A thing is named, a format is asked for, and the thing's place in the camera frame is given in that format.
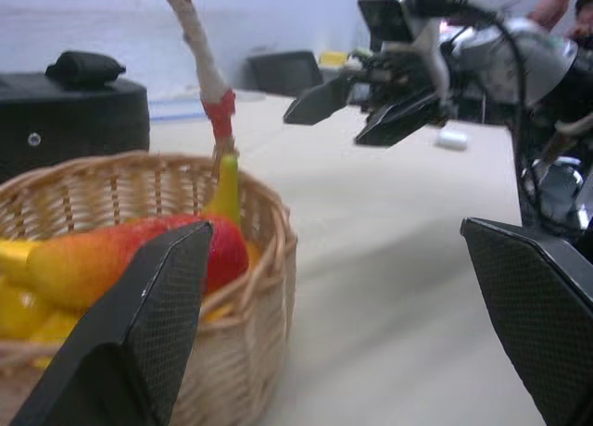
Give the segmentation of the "large black case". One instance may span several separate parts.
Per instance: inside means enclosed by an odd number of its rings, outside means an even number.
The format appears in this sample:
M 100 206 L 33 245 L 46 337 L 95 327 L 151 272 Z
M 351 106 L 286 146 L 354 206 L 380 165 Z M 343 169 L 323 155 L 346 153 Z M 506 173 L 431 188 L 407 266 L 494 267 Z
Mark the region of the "large black case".
M 0 183 L 73 158 L 146 151 L 149 132 L 141 84 L 74 87 L 42 72 L 0 73 Z

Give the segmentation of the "yellow lemon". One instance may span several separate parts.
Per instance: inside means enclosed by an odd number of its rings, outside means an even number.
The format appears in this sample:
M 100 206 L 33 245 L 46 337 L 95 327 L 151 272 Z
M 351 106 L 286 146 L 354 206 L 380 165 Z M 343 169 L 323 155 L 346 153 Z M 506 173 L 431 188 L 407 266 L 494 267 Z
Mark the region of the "yellow lemon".
M 29 338 L 52 310 L 52 306 L 37 295 L 0 275 L 0 338 Z

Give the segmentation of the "yellow box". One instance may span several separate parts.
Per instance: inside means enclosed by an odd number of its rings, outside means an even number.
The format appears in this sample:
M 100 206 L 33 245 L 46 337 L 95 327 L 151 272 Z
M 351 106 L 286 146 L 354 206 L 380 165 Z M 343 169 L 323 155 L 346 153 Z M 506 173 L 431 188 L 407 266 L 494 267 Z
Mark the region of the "yellow box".
M 323 51 L 319 55 L 319 66 L 323 69 L 341 69 L 354 65 L 349 52 Z

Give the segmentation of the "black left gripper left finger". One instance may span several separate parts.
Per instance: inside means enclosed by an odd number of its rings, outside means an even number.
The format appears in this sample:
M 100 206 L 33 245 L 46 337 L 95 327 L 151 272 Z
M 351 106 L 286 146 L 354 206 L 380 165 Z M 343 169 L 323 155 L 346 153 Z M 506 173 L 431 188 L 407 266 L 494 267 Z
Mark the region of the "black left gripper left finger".
M 198 222 L 141 247 L 9 426 L 168 426 L 196 337 L 213 233 Z

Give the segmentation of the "red yellow mango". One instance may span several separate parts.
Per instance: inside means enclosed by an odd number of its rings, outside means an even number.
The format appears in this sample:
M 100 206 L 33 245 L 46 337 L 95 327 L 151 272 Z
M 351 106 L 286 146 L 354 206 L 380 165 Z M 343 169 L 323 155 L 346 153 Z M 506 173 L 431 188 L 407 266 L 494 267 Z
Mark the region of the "red yellow mango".
M 139 219 L 42 241 L 28 254 L 23 286 L 59 307 L 86 309 L 120 279 L 142 246 L 197 222 L 213 228 L 205 283 L 205 293 L 212 294 L 246 273 L 246 243 L 230 220 L 193 215 Z

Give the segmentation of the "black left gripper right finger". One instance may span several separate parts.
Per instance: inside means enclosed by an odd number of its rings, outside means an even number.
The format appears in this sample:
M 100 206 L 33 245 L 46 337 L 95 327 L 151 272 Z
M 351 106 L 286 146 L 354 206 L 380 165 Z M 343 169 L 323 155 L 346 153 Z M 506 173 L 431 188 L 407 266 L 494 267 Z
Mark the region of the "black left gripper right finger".
M 562 238 L 461 224 L 495 333 L 547 426 L 593 426 L 593 263 Z

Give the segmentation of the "yellow banana with green tip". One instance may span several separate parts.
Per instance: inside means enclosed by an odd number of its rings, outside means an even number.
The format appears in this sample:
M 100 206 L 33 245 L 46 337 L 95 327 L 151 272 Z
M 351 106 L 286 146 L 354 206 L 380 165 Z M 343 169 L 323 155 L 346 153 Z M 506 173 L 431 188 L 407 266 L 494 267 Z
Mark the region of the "yellow banana with green tip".
M 214 195 L 202 210 L 204 216 L 226 218 L 237 227 L 241 224 L 238 158 L 234 154 L 221 157 L 218 184 Z

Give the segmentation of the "small white cylinder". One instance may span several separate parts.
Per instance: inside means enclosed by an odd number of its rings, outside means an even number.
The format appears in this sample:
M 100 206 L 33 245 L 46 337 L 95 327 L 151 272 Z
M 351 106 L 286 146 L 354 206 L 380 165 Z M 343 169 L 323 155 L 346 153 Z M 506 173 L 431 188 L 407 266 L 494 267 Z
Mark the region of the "small white cylinder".
M 463 132 L 453 130 L 440 130 L 435 137 L 435 145 L 454 151 L 465 151 L 468 147 L 468 136 Z

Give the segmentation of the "bystander person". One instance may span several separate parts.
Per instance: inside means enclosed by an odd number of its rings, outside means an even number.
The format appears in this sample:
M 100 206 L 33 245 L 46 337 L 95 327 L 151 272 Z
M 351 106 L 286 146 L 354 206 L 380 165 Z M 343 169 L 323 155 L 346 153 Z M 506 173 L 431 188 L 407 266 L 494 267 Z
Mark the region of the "bystander person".
M 547 31 L 561 21 L 571 0 L 540 0 L 527 17 Z M 574 3 L 574 26 L 566 33 L 569 38 L 593 34 L 593 0 L 576 0 Z

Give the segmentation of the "silver black robot body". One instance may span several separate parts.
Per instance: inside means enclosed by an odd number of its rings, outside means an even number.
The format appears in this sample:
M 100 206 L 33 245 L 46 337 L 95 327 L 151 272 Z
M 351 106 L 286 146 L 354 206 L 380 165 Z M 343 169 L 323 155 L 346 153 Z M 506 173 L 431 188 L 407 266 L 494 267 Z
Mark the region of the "silver black robot body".
M 571 124 L 525 120 L 513 148 L 524 227 L 593 261 L 593 113 Z

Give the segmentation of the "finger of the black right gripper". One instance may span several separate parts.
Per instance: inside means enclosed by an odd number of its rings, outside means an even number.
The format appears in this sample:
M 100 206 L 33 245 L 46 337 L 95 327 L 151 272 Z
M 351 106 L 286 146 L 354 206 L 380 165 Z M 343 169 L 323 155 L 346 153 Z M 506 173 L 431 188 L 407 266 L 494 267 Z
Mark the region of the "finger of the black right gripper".
M 355 84 L 352 76 L 339 75 L 296 98 L 284 113 L 284 123 L 315 125 L 348 105 Z
M 354 143 L 365 147 L 392 147 L 414 132 L 443 117 L 441 99 L 431 89 L 379 93 L 360 102 L 366 114 Z

